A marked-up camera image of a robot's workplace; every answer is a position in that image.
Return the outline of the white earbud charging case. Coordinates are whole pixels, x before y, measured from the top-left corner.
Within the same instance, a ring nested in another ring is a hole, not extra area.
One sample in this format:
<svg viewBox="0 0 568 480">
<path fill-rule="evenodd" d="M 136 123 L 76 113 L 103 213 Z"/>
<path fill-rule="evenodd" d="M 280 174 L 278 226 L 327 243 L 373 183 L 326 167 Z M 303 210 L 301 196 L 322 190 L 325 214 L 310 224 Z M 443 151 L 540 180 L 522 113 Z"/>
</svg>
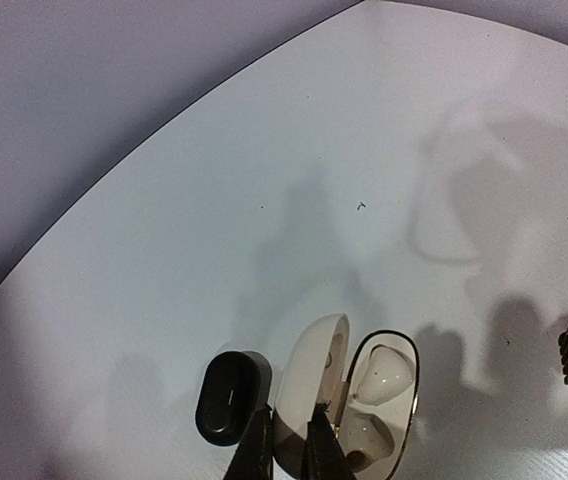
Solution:
<svg viewBox="0 0 568 480">
<path fill-rule="evenodd" d="M 418 402 L 414 341 L 394 330 L 367 335 L 349 349 L 344 314 L 324 316 L 298 337 L 274 407 L 274 457 L 302 476 L 308 424 L 322 406 L 347 467 L 357 479 L 391 479 L 403 457 Z"/>
</svg>

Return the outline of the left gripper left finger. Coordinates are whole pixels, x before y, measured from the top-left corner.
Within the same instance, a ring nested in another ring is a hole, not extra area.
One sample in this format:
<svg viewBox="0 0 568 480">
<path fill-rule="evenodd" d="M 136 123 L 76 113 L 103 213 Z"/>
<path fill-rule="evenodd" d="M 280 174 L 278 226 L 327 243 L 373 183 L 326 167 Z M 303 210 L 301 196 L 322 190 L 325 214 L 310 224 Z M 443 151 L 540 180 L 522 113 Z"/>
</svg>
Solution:
<svg viewBox="0 0 568 480">
<path fill-rule="evenodd" d="M 252 413 L 223 479 L 273 479 L 272 409 L 268 404 Z"/>
</svg>

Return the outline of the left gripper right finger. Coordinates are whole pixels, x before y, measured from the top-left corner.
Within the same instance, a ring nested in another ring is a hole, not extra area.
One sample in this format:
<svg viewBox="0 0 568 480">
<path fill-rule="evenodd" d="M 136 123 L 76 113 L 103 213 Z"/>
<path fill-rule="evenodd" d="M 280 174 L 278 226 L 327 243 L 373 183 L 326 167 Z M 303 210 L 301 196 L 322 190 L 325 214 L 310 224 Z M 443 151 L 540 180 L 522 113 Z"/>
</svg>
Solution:
<svg viewBox="0 0 568 480">
<path fill-rule="evenodd" d="M 326 404 L 316 404 L 307 423 L 301 478 L 307 480 L 354 479 L 326 415 Z"/>
</svg>

